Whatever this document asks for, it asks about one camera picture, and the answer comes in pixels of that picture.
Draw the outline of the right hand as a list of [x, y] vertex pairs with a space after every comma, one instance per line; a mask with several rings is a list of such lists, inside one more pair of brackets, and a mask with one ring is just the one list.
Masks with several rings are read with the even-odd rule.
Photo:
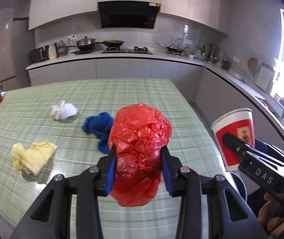
[[284, 219], [281, 217], [270, 218], [269, 206], [272, 200], [272, 197], [269, 193], [264, 195], [264, 200], [267, 201], [265, 205], [259, 210], [258, 222], [267, 228], [271, 232], [271, 235], [278, 237], [284, 231]]

